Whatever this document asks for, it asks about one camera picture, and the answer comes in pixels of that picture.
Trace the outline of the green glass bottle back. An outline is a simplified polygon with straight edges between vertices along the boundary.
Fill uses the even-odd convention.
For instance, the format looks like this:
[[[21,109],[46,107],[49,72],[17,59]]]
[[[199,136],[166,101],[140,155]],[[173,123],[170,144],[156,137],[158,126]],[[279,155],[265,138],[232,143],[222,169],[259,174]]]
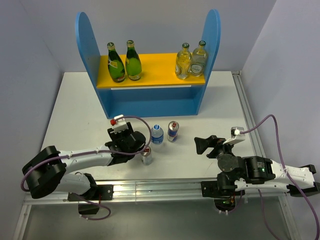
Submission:
[[[126,78],[125,66],[123,64],[123,61],[121,60],[120,56],[116,52],[115,44],[113,42],[107,43],[107,49],[108,49],[107,64],[108,64],[109,75],[115,83],[121,83]]]

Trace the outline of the green glass bottle front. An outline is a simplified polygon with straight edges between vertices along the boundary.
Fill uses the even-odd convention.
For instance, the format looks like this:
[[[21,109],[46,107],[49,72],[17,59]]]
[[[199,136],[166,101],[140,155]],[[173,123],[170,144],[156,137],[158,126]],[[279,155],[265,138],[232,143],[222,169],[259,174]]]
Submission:
[[[141,78],[142,64],[139,55],[136,52],[133,40],[126,42],[127,53],[125,59],[125,69],[130,80],[138,81]]]

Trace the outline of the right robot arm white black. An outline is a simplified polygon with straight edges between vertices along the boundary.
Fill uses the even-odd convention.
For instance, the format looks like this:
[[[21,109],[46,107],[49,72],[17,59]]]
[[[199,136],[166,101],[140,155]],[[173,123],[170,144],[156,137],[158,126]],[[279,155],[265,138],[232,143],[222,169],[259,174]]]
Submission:
[[[243,134],[233,135],[229,139],[215,135],[194,138],[197,154],[201,155],[212,148],[206,156],[216,159],[220,170],[215,180],[200,183],[203,197],[226,198],[249,194],[257,189],[265,193],[288,193],[292,197],[319,194],[320,184],[314,179],[314,165],[282,166],[261,156],[236,156],[232,149],[244,140]]]

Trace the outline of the green glass bottle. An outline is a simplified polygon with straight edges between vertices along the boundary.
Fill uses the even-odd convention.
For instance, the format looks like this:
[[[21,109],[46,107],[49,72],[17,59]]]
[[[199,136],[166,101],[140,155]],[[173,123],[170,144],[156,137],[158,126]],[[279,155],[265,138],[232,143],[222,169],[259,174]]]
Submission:
[[[115,44],[113,42],[107,43],[107,49],[108,49],[107,64],[108,64],[109,75],[115,83],[121,83],[126,78],[125,66],[123,64],[123,61],[121,60],[120,56],[116,52]]]
[[[127,53],[125,59],[125,69],[130,80],[138,81],[141,78],[142,64],[139,55],[136,52],[133,40],[126,42]]]

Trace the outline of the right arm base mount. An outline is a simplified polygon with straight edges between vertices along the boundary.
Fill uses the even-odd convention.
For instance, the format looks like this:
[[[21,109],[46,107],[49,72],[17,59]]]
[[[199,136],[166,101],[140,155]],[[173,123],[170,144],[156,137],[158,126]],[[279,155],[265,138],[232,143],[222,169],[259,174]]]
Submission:
[[[245,195],[244,190],[219,189],[218,181],[201,181],[201,194],[203,198],[211,198],[214,202],[215,211],[219,214],[228,216],[241,205],[242,198]]]

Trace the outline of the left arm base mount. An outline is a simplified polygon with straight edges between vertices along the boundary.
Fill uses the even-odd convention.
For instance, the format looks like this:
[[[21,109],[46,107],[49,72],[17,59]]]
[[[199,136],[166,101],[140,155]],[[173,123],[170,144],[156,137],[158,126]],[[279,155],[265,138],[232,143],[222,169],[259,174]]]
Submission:
[[[101,204],[102,201],[110,201],[113,198],[114,186],[112,184],[97,185],[88,192],[78,195],[76,193],[68,193],[68,202],[79,202],[85,200],[85,203],[78,204],[78,213],[81,215],[96,215],[102,208],[100,206],[88,203],[87,201],[98,201]]]

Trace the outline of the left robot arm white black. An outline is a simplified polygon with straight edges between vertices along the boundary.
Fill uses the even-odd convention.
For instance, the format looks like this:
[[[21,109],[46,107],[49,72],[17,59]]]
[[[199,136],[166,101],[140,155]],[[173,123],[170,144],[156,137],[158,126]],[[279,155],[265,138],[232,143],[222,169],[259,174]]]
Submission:
[[[72,172],[126,163],[146,146],[147,139],[132,128],[130,122],[122,131],[107,130],[111,140],[102,146],[84,151],[59,151],[54,145],[45,147],[23,168],[22,185],[27,185],[33,199],[40,199],[53,192],[70,192],[91,200],[98,188],[94,178],[84,173]]]

